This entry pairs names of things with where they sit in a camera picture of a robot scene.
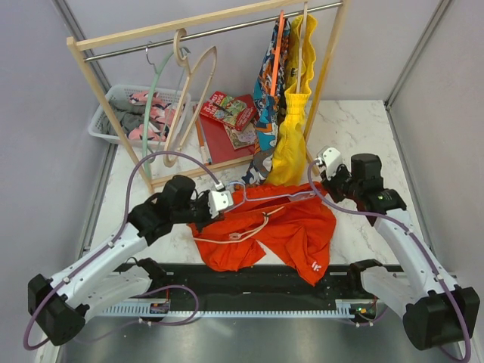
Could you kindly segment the blue wire hanger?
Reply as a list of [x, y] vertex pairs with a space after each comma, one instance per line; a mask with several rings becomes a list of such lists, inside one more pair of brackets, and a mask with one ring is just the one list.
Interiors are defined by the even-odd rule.
[[249, 198], [247, 194], [247, 186], [239, 181], [231, 181], [228, 183], [229, 187], [233, 187], [235, 189], [236, 186], [242, 187], [243, 190], [243, 199], [240, 202], [240, 205], [242, 205], [245, 202], [256, 202], [256, 201], [269, 201], [269, 200], [275, 200], [278, 198], [283, 198], [287, 197], [292, 201], [295, 200], [301, 200], [303, 197], [315, 197], [316, 193], [314, 191], [300, 191], [296, 192], [293, 194], [276, 194], [274, 196], [269, 196], [269, 197], [256, 197], [256, 198]]

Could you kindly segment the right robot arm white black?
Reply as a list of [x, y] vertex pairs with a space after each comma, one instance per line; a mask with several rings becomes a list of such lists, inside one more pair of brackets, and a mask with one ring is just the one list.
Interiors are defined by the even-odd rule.
[[346, 279], [348, 292], [358, 298], [368, 293], [379, 298], [401, 318], [416, 349], [462, 342], [467, 361], [479, 296], [472, 287], [461, 287], [417, 236], [404, 200], [396, 190], [384, 186], [380, 158], [355, 154], [346, 166], [341, 153], [329, 147], [317, 155], [314, 164], [322, 170], [322, 187], [329, 195], [323, 203], [341, 211], [339, 202], [354, 202], [352, 214], [367, 218], [407, 278], [405, 283], [397, 281], [375, 259], [355, 262]]

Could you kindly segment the small illustrated booklet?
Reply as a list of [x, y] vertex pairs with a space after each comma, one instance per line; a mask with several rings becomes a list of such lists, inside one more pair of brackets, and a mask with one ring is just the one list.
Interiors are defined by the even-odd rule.
[[231, 142], [232, 147], [235, 150], [241, 149], [243, 147], [249, 147], [255, 144], [256, 141], [256, 130], [252, 123], [249, 123], [247, 127], [238, 131], [229, 126], [224, 126], [225, 132]]

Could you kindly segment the aluminium corner post right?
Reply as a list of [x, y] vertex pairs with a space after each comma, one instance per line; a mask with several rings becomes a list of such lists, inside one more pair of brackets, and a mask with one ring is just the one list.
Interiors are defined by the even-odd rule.
[[435, 10], [433, 11], [427, 22], [427, 25], [423, 29], [423, 32], [420, 34], [416, 45], [414, 46], [409, 58], [407, 59], [404, 67], [402, 68], [402, 71], [399, 74], [395, 85], [392, 87], [392, 90], [384, 101], [384, 106], [387, 111], [390, 111], [392, 106], [396, 102], [396, 99], [399, 96], [405, 83], [407, 82], [408, 77], [411, 75], [413, 69], [416, 67], [417, 62], [420, 60], [424, 50], [430, 43], [430, 40], [437, 31], [440, 23], [442, 22], [442, 19], [446, 15], [448, 9], [453, 5], [453, 3], [454, 1], [452, 0], [440, 0], [438, 2]]

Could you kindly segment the aluminium corner post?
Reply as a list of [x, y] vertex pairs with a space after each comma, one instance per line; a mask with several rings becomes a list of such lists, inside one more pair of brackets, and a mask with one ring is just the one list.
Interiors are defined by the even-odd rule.
[[[87, 39], [85, 31], [83, 30], [80, 22], [76, 19], [74, 11], [70, 7], [69, 2], [64, 0], [53, 0], [52, 4], [56, 12], [58, 12], [60, 15], [60, 18], [62, 19], [64, 26], [67, 28], [69, 35], [72, 36], [76, 41]], [[102, 66], [97, 61], [94, 61], [89, 63], [88, 67], [93, 72], [94, 77], [98, 81], [101, 89], [104, 91], [104, 93], [106, 93], [110, 89], [111, 84]], [[88, 220], [86, 222], [87, 227], [95, 227], [96, 225], [102, 197], [104, 195], [106, 172], [108, 172], [112, 166], [112, 147], [103, 139], [95, 138], [95, 140], [99, 141], [103, 148], [101, 152], [101, 169], [96, 177], [92, 204], [88, 208]]]
[[408, 77], [411, 75], [413, 69], [416, 67], [417, 62], [420, 60], [424, 50], [430, 43], [430, 40], [437, 31], [440, 23], [442, 22], [442, 19], [446, 15], [448, 9], [453, 5], [453, 3], [454, 1], [452, 0], [440, 0], [438, 2], [435, 10], [433, 11], [427, 22], [427, 25], [423, 29], [423, 32], [420, 34], [416, 45], [414, 46], [409, 58], [407, 59], [404, 67], [402, 68], [402, 71], [399, 74], [395, 85], [392, 87], [392, 90], [384, 101], [384, 106], [387, 111], [390, 111], [392, 106], [396, 102], [396, 99], [399, 96], [405, 83], [407, 82]]

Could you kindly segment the colourful patterned shorts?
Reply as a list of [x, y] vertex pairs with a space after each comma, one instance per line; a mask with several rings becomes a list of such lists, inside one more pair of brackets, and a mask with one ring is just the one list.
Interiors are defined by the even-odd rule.
[[278, 80], [275, 96], [270, 96], [271, 76], [274, 63], [274, 52], [278, 34], [278, 20], [275, 21], [271, 41], [262, 60], [259, 74], [254, 85], [253, 100], [257, 109], [254, 127], [256, 143], [253, 158], [242, 181], [247, 185], [262, 184], [272, 169], [273, 156], [278, 143], [279, 112], [281, 99], [284, 97], [284, 67], [287, 60], [290, 35], [290, 21], [284, 18], [281, 56], [278, 69]]

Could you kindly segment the light wooden hanger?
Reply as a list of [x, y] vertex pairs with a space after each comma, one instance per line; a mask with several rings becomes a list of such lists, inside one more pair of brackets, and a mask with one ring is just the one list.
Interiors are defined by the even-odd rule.
[[205, 80], [200, 101], [203, 102], [216, 71], [216, 46], [209, 47], [201, 56], [199, 56], [194, 64], [190, 64], [188, 52], [182, 50], [182, 38], [186, 35], [186, 29], [177, 29], [173, 39], [175, 62], [185, 72], [185, 83], [182, 87], [181, 94], [178, 96], [175, 115], [163, 148], [164, 151], [172, 152], [172, 154], [167, 154], [163, 157], [163, 163], [167, 167], [173, 167], [175, 165], [178, 156], [174, 153], [182, 151], [188, 138], [188, 134], [194, 126], [196, 118], [200, 114], [201, 105], [199, 104], [195, 111], [192, 112], [191, 116], [188, 116], [188, 112], [191, 110], [188, 93], [191, 90], [192, 84], [197, 80]]

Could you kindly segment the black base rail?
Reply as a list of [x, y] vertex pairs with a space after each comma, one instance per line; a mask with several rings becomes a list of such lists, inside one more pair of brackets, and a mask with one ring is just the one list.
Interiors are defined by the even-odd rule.
[[374, 296], [357, 288], [348, 265], [330, 265], [312, 286], [285, 265], [255, 265], [239, 271], [217, 272], [206, 265], [145, 262], [122, 264], [118, 272], [147, 269], [148, 290], [168, 285], [192, 289], [199, 310], [330, 310], [338, 300], [373, 302]]

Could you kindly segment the yellow shorts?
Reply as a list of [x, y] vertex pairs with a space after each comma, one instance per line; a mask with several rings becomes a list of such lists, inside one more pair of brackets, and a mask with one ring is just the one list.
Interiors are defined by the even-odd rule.
[[306, 125], [306, 105], [312, 94], [310, 82], [313, 80], [316, 61], [312, 34], [318, 21], [309, 14], [306, 24], [306, 37], [302, 53], [302, 81], [300, 93], [296, 93], [299, 30], [303, 16], [293, 19], [290, 25], [287, 60], [284, 67], [286, 113], [278, 128], [278, 143], [275, 148], [272, 169], [266, 179], [267, 184], [298, 185], [306, 167], [306, 141], [303, 131]]

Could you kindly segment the orange shorts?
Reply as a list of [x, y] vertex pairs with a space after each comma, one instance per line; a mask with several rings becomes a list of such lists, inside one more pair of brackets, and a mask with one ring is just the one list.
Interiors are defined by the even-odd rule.
[[[300, 186], [248, 187], [249, 198], [313, 191]], [[202, 261], [215, 271], [238, 271], [259, 262], [268, 251], [296, 270], [307, 283], [319, 282], [330, 263], [330, 242], [337, 220], [318, 196], [245, 202], [242, 187], [232, 194], [235, 206], [221, 221], [198, 232], [190, 226]]]

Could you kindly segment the mint green plastic hanger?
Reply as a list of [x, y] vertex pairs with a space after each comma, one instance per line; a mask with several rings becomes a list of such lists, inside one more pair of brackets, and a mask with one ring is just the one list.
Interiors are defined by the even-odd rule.
[[[148, 45], [150, 45], [150, 44], [151, 43], [148, 42], [146, 47], [145, 47], [145, 57], [146, 57], [148, 64], [153, 66], [154, 77], [153, 77], [153, 80], [152, 80], [150, 88], [149, 88], [149, 92], [148, 92], [148, 95], [147, 95], [147, 101], [146, 101], [145, 109], [144, 109], [144, 122], [142, 124], [143, 125], [143, 132], [142, 132], [142, 138], [141, 138], [141, 149], [142, 149], [142, 156], [143, 157], [148, 156], [148, 148], [149, 148], [148, 147], [148, 129], [149, 129], [149, 124], [150, 124], [150, 110], [151, 110], [151, 106], [152, 106], [152, 103], [153, 103], [155, 88], [157, 87], [160, 76], [161, 76], [165, 66], [167, 65], [170, 58], [174, 55], [174, 52], [171, 51], [171, 53], [166, 55], [157, 66], [155, 63], [151, 62], [150, 58], [149, 58]], [[178, 51], [178, 55], [181, 55], [181, 56], [187, 56], [190, 53], [191, 53], [191, 51], [185, 46], [182, 46], [181, 50]], [[143, 163], [143, 170], [145, 171], [148, 178], [152, 177], [151, 167], [149, 165], [150, 163], [152, 163], [152, 161], [150, 162], [149, 160], [145, 161]]]

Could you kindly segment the white plastic laundry basket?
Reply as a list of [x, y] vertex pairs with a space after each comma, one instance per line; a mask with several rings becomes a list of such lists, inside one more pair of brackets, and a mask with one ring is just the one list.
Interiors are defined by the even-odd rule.
[[[143, 92], [143, 91], [149, 91], [149, 87], [143, 86], [143, 85], [118, 84], [118, 85], [112, 86], [109, 89], [109, 91], [105, 95], [105, 98], [108, 101], [128, 100], [130, 94], [133, 94], [136, 92]], [[164, 101], [173, 101], [174, 103], [177, 103], [177, 104], [178, 104], [178, 99], [182, 95], [181, 91], [177, 91], [177, 93], [175, 93], [173, 89], [169, 89], [169, 88], [157, 87], [155, 88], [155, 91], [158, 91], [162, 94], [162, 99]], [[188, 128], [185, 125], [185, 119], [187, 118], [188, 107], [190, 103], [191, 103], [191, 94], [187, 92], [183, 101], [183, 106], [181, 109], [181, 115], [178, 120], [177, 128], [175, 129], [175, 135], [177, 135], [179, 132], [185, 132], [186, 129]], [[103, 107], [99, 105], [98, 109], [95, 111], [95, 114], [92, 117], [92, 120], [88, 126], [88, 133], [93, 137], [104, 139], [105, 141], [111, 144], [121, 144], [121, 141], [116, 133], [114, 133], [114, 135], [106, 133], [106, 128], [104, 127], [105, 124], [110, 125], [110, 121], [109, 119], [106, 118]]]

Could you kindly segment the wooden hanger with yellow shorts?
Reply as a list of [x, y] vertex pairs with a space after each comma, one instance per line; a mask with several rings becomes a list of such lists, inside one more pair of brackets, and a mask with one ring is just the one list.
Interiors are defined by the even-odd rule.
[[308, 2], [303, 5], [302, 22], [299, 30], [299, 49], [298, 49], [298, 69], [297, 69], [297, 82], [296, 93], [300, 93], [301, 81], [302, 81], [302, 68], [303, 68], [303, 43], [306, 37], [306, 24], [308, 17]]

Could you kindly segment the orange plastic hanger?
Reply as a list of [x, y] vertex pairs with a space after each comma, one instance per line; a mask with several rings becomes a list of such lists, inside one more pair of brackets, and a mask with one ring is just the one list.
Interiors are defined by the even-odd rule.
[[284, 33], [284, 11], [281, 10], [279, 21], [278, 21], [278, 34], [276, 39], [276, 46], [274, 52], [274, 63], [272, 68], [272, 76], [271, 76], [271, 89], [270, 89], [270, 96], [274, 97], [276, 88], [277, 88], [277, 80], [278, 80], [278, 69], [279, 69], [279, 62], [281, 56], [281, 45], [282, 45], [282, 36]]

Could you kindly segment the large red book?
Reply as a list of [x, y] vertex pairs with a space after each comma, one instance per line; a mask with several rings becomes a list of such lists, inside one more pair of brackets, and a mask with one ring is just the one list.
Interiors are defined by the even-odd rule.
[[229, 141], [223, 124], [212, 121], [201, 114], [198, 117], [200, 117], [209, 152], [212, 157], [213, 163], [211, 165], [253, 155], [255, 144], [235, 150]]

